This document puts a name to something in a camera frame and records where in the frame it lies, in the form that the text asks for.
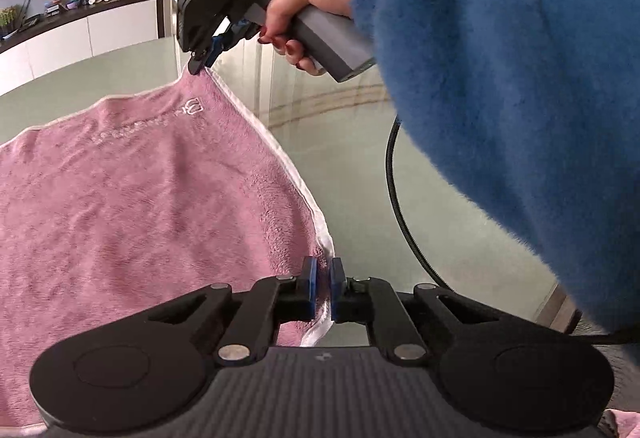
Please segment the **blue fuzzy sleeve forearm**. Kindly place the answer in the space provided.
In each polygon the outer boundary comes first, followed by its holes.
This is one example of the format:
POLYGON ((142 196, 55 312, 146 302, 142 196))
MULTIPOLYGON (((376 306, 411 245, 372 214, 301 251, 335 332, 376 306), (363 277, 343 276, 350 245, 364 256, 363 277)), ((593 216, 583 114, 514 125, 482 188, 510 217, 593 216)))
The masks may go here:
POLYGON ((639 320, 639 0, 352 0, 408 135, 608 330, 639 320))

